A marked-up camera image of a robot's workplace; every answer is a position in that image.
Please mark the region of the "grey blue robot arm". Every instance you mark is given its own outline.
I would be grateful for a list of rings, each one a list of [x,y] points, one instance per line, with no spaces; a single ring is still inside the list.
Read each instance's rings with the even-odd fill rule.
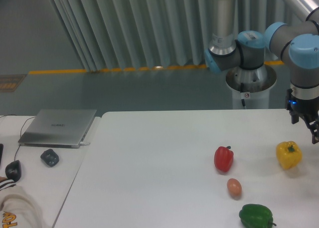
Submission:
[[[290,69],[290,88],[285,107],[292,123],[304,120],[319,141],[319,0],[283,0],[301,23],[270,25],[264,33],[233,33],[235,0],[213,0],[217,12],[213,38],[205,51],[207,67],[213,72],[227,70],[227,85],[233,90],[260,92],[273,86],[276,75],[264,65],[269,50]]]

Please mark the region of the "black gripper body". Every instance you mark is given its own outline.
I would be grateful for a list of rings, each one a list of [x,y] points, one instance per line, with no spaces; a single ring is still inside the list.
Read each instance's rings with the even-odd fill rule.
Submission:
[[[286,93],[286,110],[294,110],[299,113],[299,117],[304,121],[310,119],[313,121],[315,118],[319,118],[319,98],[303,100],[293,95],[293,90],[290,88]]]

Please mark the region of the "person's white sleeve forearm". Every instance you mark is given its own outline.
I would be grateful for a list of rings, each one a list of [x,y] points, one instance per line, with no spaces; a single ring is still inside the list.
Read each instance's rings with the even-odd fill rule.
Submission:
[[[37,203],[12,179],[0,178],[0,226],[2,228],[43,228]]]

